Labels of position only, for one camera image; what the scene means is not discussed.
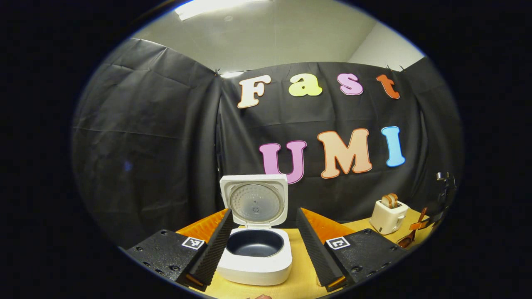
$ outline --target ceiling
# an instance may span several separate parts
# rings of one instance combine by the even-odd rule
[[[295,62],[346,62],[376,23],[334,0],[274,0],[185,21],[171,11],[132,37],[162,44],[225,73]]]

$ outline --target ceiling light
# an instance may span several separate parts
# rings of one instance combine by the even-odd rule
[[[219,9],[226,9],[248,2],[273,1],[273,0],[192,0],[175,9],[181,21],[190,19],[193,16],[211,12]]]

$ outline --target hand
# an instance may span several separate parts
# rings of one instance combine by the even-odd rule
[[[268,296],[268,295],[262,294],[262,295],[260,295],[259,297],[255,298],[255,299],[272,299],[272,298],[270,296]]]

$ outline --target black backdrop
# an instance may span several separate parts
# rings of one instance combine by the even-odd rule
[[[290,78],[310,73],[321,94],[292,96]],[[353,73],[361,95],[345,95],[336,77]],[[269,75],[258,105],[239,109],[239,82]],[[392,99],[376,78],[395,83]],[[406,162],[388,167],[381,129],[398,126]],[[323,179],[317,135],[335,131],[347,145],[369,131],[372,169]],[[304,176],[289,185],[288,218],[298,207],[345,222],[371,216],[395,193],[411,208],[440,211],[438,171],[460,179],[462,128],[452,95],[423,59],[402,72],[354,63],[294,63],[223,79],[170,48],[131,39],[107,57],[84,90],[73,119],[73,165],[87,209],[109,236],[129,248],[162,229],[177,230],[223,209],[223,175],[264,173],[262,144],[278,143],[279,170],[292,171],[286,144],[304,140]]]

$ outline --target orange letter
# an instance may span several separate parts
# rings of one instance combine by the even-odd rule
[[[400,97],[399,93],[396,92],[392,87],[392,85],[394,85],[394,82],[391,79],[388,79],[385,74],[378,76],[377,81],[383,84],[384,91],[386,91],[388,96],[394,99],[398,99]]]
[[[324,179],[335,178],[340,174],[336,169],[336,161],[345,174],[349,173],[349,168],[355,159],[353,172],[370,171],[373,167],[369,162],[367,129],[355,129],[351,133],[349,146],[346,147],[337,132],[327,131],[318,134],[318,140],[323,143],[325,151],[325,170],[321,173]]]

